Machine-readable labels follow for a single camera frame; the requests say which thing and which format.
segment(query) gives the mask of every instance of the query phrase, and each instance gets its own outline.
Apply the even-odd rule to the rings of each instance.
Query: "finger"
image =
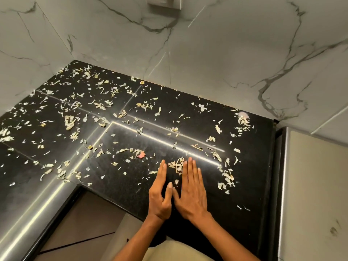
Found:
[[[153,186],[158,190],[162,190],[164,183],[166,182],[167,176],[167,164],[165,160],[162,160],[159,170],[157,172],[156,179],[154,180]]]
[[[203,177],[202,177],[202,170],[198,168],[198,180],[199,180],[199,185],[204,188],[204,183],[203,183]]]
[[[196,161],[195,161],[195,160],[192,161],[192,169],[193,169],[193,172],[194,172],[194,182],[195,182],[196,184],[199,184],[198,171],[197,171],[197,164],[196,164]]]
[[[194,171],[192,168],[192,158],[189,158],[188,166],[187,166],[187,177],[189,179],[189,184],[194,183]]]
[[[180,202],[180,198],[179,198],[179,193],[177,193],[177,190],[174,187],[173,187],[173,197],[174,197],[174,203],[175,205],[177,205],[177,203]]]
[[[164,195],[163,205],[171,206],[172,205],[172,194],[173,194],[173,183],[169,182],[166,188],[166,194]]]
[[[181,190],[186,189],[189,185],[189,179],[187,177],[187,161],[184,161],[184,166],[182,167],[182,184],[181,184]]]

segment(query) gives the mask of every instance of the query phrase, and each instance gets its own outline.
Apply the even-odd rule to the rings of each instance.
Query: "person's right hand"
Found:
[[[204,188],[201,169],[197,169],[196,161],[189,158],[184,162],[182,170],[181,197],[173,187],[174,203],[182,217],[197,225],[197,221],[207,211],[207,193]]]

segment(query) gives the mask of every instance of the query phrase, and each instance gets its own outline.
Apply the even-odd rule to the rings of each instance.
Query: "forearm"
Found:
[[[257,257],[227,233],[210,213],[197,219],[193,224],[207,237],[224,261],[259,261]]]
[[[162,221],[146,218],[139,231],[129,240],[113,261],[141,261]]]

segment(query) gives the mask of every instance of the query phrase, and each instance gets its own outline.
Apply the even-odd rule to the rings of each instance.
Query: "pink object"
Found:
[[[140,152],[140,155],[138,155],[138,158],[143,158],[143,157],[145,157],[145,155],[146,155],[145,152],[144,152],[144,151],[141,151],[141,152]]]

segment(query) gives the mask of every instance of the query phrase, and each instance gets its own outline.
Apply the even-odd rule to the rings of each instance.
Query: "electrical outlet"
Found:
[[[146,0],[148,4],[181,10],[181,0]]]

